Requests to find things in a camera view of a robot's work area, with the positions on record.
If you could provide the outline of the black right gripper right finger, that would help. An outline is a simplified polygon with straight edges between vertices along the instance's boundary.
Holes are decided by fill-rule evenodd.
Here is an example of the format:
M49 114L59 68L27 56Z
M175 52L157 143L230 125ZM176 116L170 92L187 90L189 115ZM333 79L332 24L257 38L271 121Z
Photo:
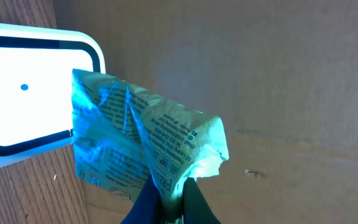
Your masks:
M183 188L184 224L220 224L194 178L187 178Z

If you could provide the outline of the large teal wipes pack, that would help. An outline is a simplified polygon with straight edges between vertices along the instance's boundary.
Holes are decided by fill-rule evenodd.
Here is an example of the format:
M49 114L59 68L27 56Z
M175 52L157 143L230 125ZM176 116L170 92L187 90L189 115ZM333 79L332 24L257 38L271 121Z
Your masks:
M117 77L73 71L73 149L79 178L134 201L148 178L175 204L187 178L229 159L221 118Z

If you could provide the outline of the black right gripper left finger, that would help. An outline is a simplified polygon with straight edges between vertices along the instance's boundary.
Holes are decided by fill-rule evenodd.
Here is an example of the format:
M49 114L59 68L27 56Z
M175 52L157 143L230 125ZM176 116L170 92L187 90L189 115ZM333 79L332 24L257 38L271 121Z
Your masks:
M121 224L159 224L161 209L160 193L150 175Z

